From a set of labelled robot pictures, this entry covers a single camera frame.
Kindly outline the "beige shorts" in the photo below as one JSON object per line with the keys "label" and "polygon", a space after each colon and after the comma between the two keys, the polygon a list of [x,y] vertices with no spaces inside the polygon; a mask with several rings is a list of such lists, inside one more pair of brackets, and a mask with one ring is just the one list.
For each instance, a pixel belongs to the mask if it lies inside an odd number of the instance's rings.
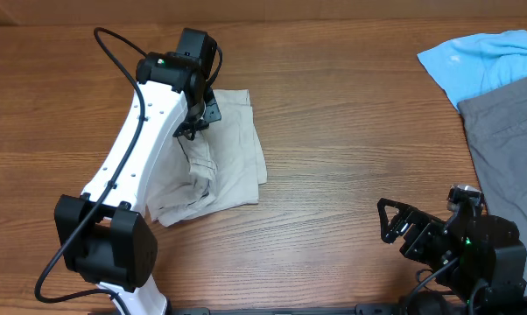
{"label": "beige shorts", "polygon": [[256,204],[267,182],[248,90],[216,90],[221,120],[193,141],[169,136],[148,181],[146,206],[168,227],[231,207]]}

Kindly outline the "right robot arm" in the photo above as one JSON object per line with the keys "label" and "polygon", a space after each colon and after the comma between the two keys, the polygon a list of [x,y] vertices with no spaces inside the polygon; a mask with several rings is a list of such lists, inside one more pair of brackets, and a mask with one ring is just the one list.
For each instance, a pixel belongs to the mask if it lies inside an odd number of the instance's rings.
{"label": "right robot arm", "polygon": [[466,303],[467,314],[527,314],[523,278],[527,249],[516,224],[482,212],[482,197],[451,197],[453,213],[441,220],[416,207],[381,198],[381,239],[402,236],[400,253],[430,267],[432,274],[402,303],[402,313],[419,313],[416,299],[432,280]]}

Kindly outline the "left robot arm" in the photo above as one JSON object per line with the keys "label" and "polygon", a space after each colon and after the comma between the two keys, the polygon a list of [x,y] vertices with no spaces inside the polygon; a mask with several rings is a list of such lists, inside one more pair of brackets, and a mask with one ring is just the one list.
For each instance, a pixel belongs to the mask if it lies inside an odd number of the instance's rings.
{"label": "left robot arm", "polygon": [[[62,195],[57,202],[60,249],[35,284],[38,301],[106,294],[118,314],[172,313],[152,275],[158,241],[144,219],[147,188],[173,139],[193,140],[220,120],[212,84],[221,63],[217,42],[205,31],[186,28],[175,51],[144,52],[134,74],[121,70],[135,91],[129,114],[80,196]],[[42,285],[58,260],[95,288],[44,297]]]}

